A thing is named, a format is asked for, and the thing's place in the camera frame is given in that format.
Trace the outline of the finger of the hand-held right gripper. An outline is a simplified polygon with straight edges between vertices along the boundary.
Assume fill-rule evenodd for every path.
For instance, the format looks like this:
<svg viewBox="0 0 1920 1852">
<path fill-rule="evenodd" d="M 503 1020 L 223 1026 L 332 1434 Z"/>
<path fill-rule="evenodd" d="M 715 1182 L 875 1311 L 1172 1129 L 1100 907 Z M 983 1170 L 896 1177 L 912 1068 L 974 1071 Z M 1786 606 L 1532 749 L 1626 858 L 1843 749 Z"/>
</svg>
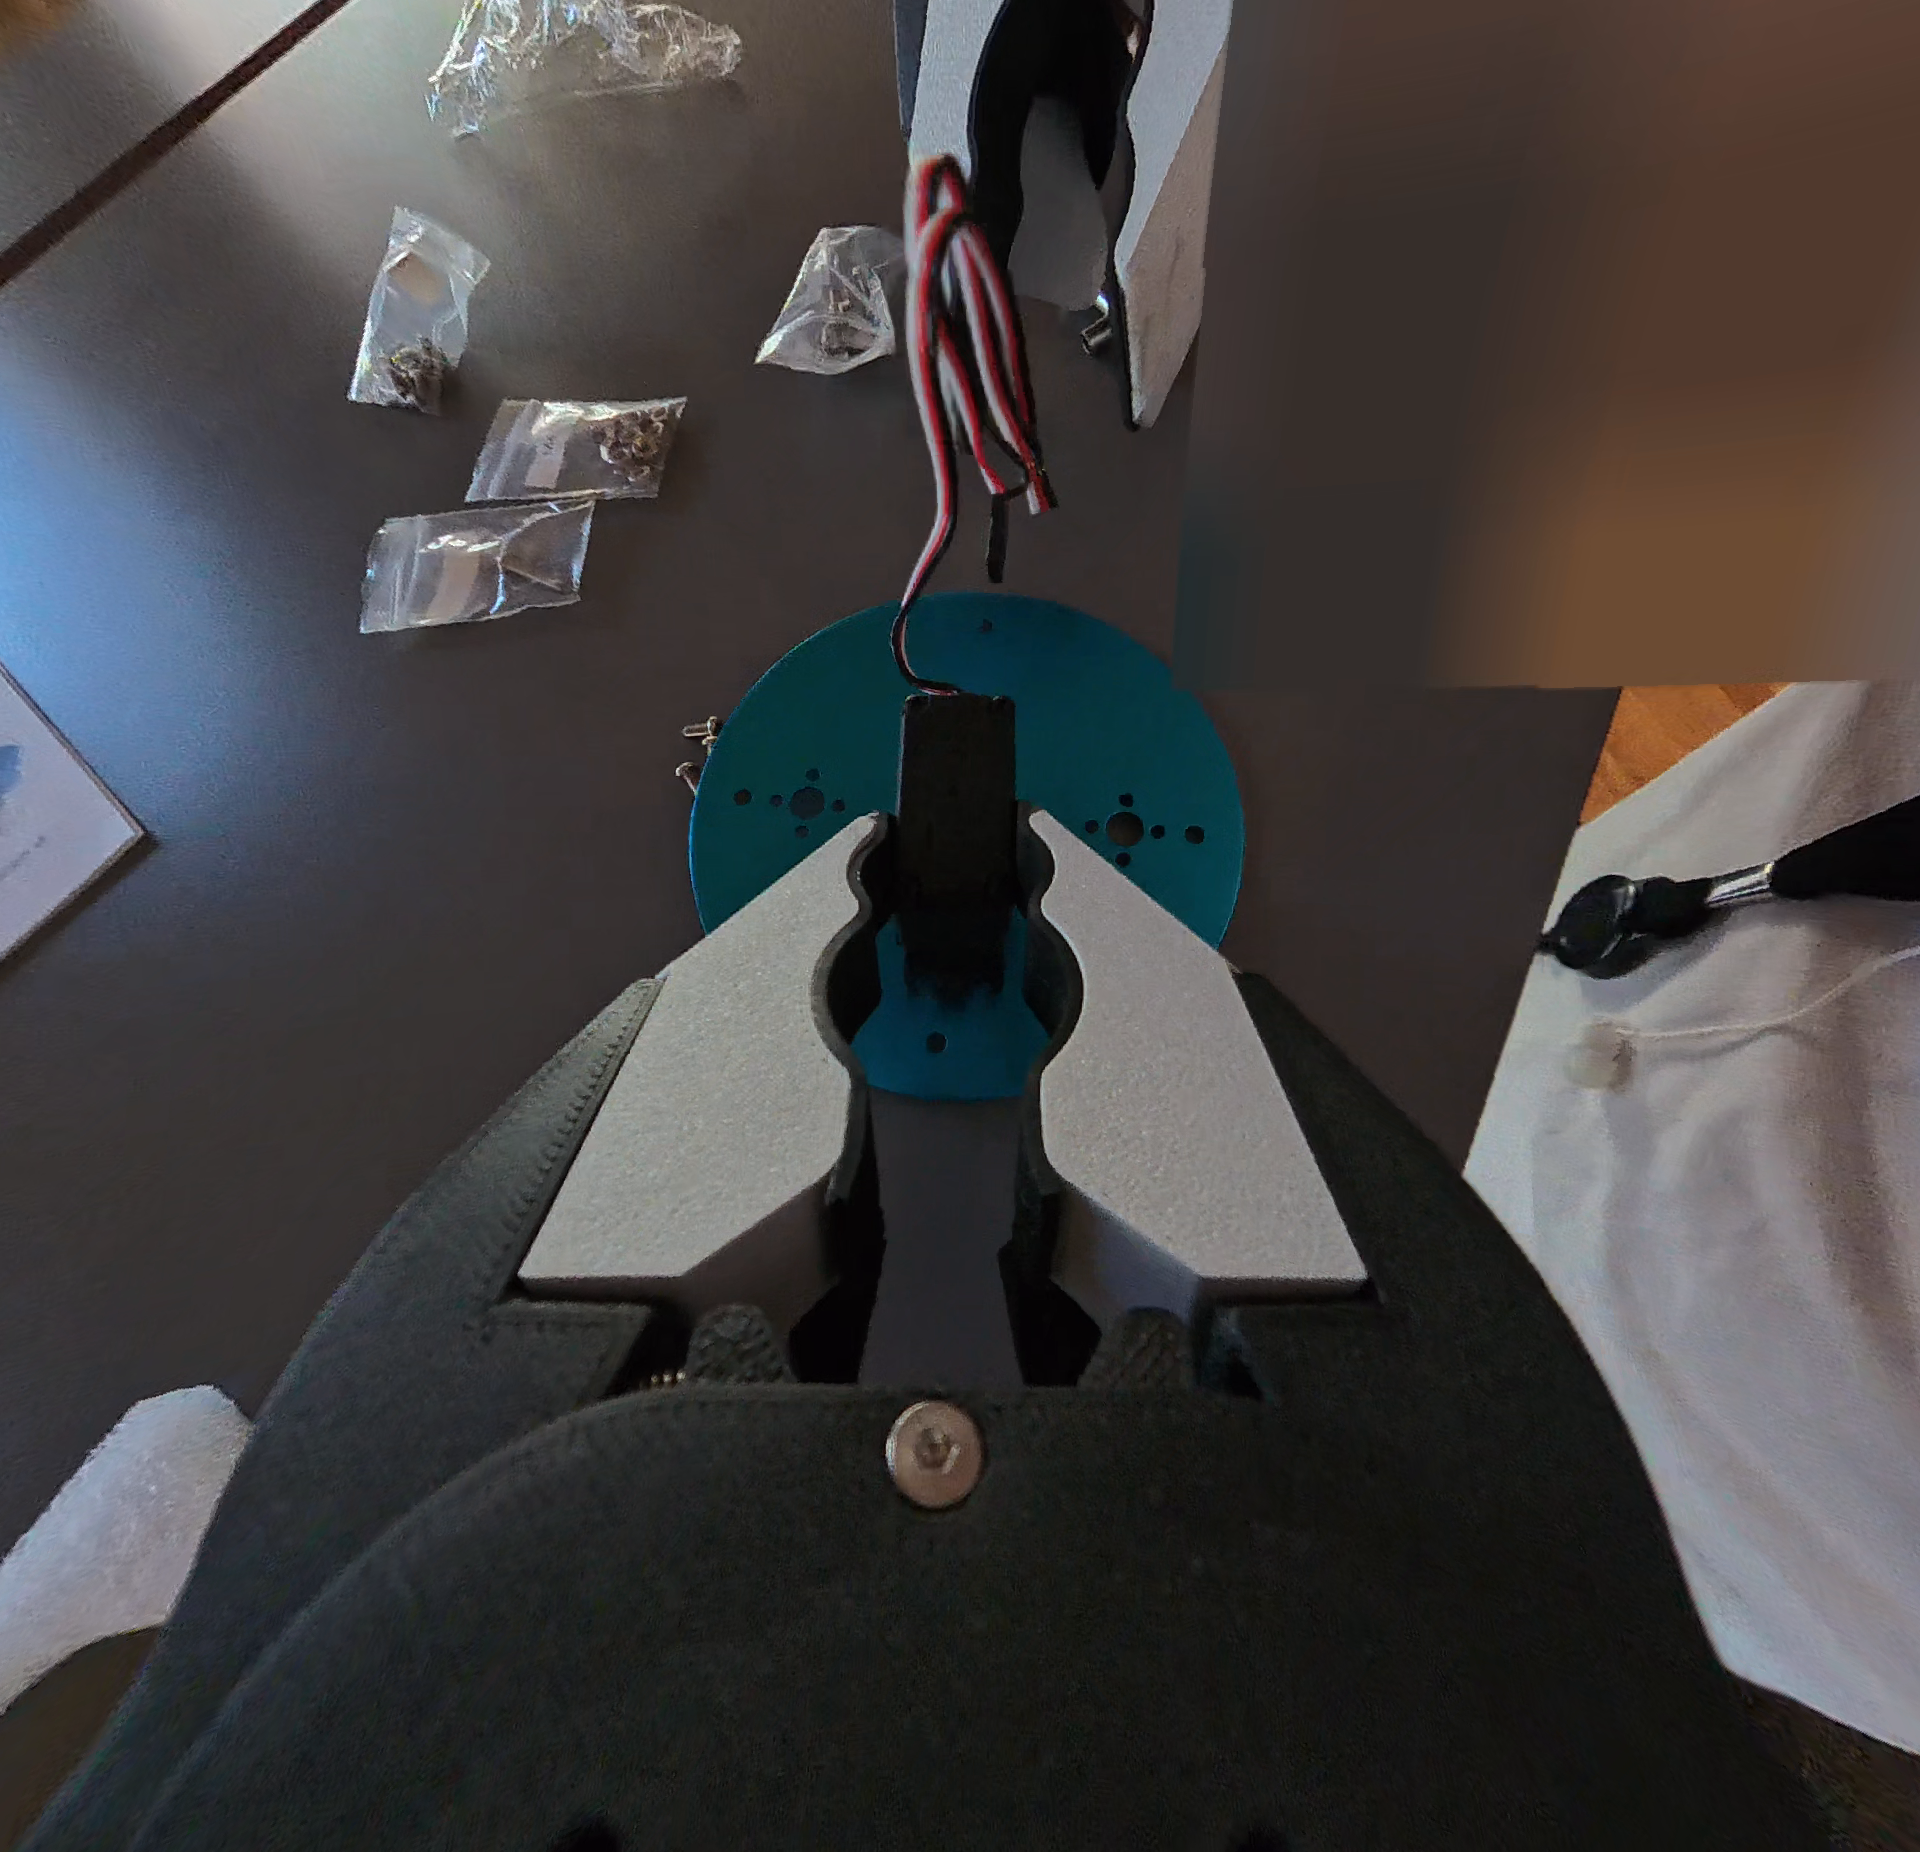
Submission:
<svg viewBox="0 0 1920 1852">
<path fill-rule="evenodd" d="M 910 160 L 1017 181 L 1047 77 L 1049 0 L 896 0 L 899 128 Z"/>
<path fill-rule="evenodd" d="M 1123 0 L 1124 203 L 1111 239 L 1126 418 L 1155 426 L 1203 309 L 1212 160 L 1234 0 Z"/>
</svg>

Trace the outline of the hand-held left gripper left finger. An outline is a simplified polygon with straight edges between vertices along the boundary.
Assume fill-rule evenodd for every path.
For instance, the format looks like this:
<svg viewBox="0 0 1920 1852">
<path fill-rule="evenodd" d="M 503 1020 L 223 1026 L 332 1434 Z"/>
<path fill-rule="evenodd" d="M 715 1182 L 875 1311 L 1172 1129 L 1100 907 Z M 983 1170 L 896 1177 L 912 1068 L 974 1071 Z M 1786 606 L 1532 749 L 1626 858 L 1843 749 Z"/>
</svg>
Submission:
<svg viewBox="0 0 1920 1852">
<path fill-rule="evenodd" d="M 540 1297 L 823 1301 L 866 1269 L 866 1085 L 828 1003 L 874 917 L 850 819 L 675 959 L 518 1268 Z"/>
</svg>

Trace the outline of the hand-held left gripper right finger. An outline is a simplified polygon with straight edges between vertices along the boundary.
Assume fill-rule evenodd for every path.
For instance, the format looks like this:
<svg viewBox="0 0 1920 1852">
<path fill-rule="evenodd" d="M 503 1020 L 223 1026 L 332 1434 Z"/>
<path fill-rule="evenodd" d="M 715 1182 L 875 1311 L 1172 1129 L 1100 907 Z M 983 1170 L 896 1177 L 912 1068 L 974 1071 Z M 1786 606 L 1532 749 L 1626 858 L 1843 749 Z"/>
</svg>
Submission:
<svg viewBox="0 0 1920 1852">
<path fill-rule="evenodd" d="M 1029 940 L 1068 963 L 1039 1070 L 1060 1197 L 1049 1276 L 1081 1306 L 1352 1294 L 1364 1264 L 1228 959 L 1049 811 Z"/>
</svg>

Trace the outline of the clear bag of nuts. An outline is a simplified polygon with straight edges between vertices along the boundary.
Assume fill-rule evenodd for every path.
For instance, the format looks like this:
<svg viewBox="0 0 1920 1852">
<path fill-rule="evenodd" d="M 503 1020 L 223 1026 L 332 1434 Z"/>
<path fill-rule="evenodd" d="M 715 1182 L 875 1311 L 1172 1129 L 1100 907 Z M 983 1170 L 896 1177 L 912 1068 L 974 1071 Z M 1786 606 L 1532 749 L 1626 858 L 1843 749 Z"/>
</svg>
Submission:
<svg viewBox="0 0 1920 1852">
<path fill-rule="evenodd" d="M 844 378 L 899 348 L 906 246 L 885 228 L 823 228 L 757 348 L 757 364 Z"/>
</svg>

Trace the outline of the dark grey desk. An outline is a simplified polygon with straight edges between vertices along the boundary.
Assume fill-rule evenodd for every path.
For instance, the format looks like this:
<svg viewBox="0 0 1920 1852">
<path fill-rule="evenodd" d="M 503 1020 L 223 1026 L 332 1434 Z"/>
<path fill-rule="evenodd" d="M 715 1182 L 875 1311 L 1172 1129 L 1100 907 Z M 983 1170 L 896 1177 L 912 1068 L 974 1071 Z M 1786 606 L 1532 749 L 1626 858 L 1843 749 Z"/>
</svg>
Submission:
<svg viewBox="0 0 1920 1852">
<path fill-rule="evenodd" d="M 513 1211 L 640 975 L 695 932 L 666 723 L 909 553 L 898 380 L 755 381 L 814 201 L 899 196 L 890 0 L 715 0 L 745 89 L 466 160 L 414 80 L 451 0 L 358 0 L 6 291 L 5 658 L 156 852 L 5 975 L 5 1525 L 140 1379 L 263 1400 L 181 1605 L 48 1848 L 1577 1848 L 1625 1801 L 1600 1630 L 1653 1529 L 1517 1244 L 1319 1026 L 1420 942 L 1411 1070 L 1489 1080 L 1613 704 L 1217 697 L 1230 944 L 1317 1154 L 1411 1291 L 1226 1322 L 1228 1385 L 990 1391 L 969 1504 L 906 1398 L 647 1391 L 634 1322 L 458 1294 L 467 1242 L 296 1336 L 421 1213 Z M 693 397 L 572 611 L 354 633 L 451 422 L 350 410 L 397 191 L 496 257 L 486 327 Z"/>
</svg>

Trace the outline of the crumpled clear plastic wrap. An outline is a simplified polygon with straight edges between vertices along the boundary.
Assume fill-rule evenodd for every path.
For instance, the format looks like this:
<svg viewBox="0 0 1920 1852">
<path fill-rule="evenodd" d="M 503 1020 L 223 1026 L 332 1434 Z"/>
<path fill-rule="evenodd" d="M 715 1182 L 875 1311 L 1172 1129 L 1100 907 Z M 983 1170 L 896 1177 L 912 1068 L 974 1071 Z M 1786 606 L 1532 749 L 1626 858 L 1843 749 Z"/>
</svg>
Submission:
<svg viewBox="0 0 1920 1852">
<path fill-rule="evenodd" d="M 734 77 L 737 29 L 675 0 L 466 0 L 426 80 L 447 137 L 613 94 L 673 93 Z"/>
</svg>

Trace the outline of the blue round metal plate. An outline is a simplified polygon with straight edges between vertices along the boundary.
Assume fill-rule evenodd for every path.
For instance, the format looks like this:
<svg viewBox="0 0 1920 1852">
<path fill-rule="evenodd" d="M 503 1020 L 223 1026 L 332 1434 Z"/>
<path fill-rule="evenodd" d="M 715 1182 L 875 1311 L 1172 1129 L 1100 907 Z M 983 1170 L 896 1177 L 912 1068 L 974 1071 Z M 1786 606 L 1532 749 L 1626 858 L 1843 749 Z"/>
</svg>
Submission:
<svg viewBox="0 0 1920 1852">
<path fill-rule="evenodd" d="M 689 809 L 689 886 L 715 930 L 856 816 L 899 803 L 893 609 L 790 651 L 707 752 Z M 1230 754 L 1162 660 L 1113 623 L 1007 593 L 946 593 L 910 620 L 917 668 L 1017 704 L 1021 800 L 1049 811 L 1210 945 L 1238 905 L 1241 794 Z M 1004 989 L 947 1006 L 906 982 L 899 928 L 877 935 L 882 997 L 853 1051 L 906 1099 L 1017 1099 L 1044 1036 L 1021 999 L 1023 921 Z"/>
</svg>

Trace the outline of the clear bag of screws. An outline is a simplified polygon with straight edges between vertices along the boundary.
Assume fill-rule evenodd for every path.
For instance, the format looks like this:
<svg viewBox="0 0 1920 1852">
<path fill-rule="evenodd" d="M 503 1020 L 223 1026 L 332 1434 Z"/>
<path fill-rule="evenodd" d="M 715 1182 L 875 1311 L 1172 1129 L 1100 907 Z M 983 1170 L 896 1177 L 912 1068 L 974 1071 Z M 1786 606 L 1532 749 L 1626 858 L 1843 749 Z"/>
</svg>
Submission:
<svg viewBox="0 0 1920 1852">
<path fill-rule="evenodd" d="M 680 394 L 500 400 L 466 501 L 655 501 L 685 413 L 688 400 Z"/>
<path fill-rule="evenodd" d="M 414 208 L 395 208 L 346 400 L 363 406 L 444 413 L 467 353 L 469 305 L 491 257 Z"/>
</svg>

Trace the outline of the flat clear bag white label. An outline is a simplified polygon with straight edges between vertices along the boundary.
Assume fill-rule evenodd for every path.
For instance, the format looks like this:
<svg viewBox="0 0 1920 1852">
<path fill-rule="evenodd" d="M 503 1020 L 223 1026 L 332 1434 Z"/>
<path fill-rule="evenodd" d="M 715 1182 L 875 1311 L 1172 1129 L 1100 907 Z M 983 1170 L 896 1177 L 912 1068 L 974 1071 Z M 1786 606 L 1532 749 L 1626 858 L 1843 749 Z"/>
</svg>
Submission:
<svg viewBox="0 0 1920 1852">
<path fill-rule="evenodd" d="M 384 521 L 358 629 L 379 637 L 576 606 L 594 513 L 594 499 L 568 496 Z"/>
</svg>

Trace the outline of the white foam piece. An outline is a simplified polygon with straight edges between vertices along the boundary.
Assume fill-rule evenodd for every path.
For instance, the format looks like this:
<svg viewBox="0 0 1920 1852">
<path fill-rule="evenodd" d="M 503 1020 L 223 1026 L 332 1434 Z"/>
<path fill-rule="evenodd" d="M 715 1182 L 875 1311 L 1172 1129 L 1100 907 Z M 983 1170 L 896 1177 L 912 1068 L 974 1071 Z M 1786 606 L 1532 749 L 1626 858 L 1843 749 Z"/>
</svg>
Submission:
<svg viewBox="0 0 1920 1852">
<path fill-rule="evenodd" d="M 168 1622 L 249 1437 L 213 1385 L 124 1413 L 5 1556 L 5 1707 L 81 1649 Z"/>
</svg>

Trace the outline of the illustrated assembly manual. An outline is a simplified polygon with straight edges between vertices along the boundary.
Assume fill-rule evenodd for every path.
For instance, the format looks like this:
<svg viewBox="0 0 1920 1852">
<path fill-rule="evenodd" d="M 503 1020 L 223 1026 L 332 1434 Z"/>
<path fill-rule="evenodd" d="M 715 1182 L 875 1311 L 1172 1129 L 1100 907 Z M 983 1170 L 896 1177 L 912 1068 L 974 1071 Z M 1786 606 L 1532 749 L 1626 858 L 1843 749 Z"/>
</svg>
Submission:
<svg viewBox="0 0 1920 1852">
<path fill-rule="evenodd" d="M 5 671 L 2 956 L 146 842 L 146 827 Z"/>
</svg>

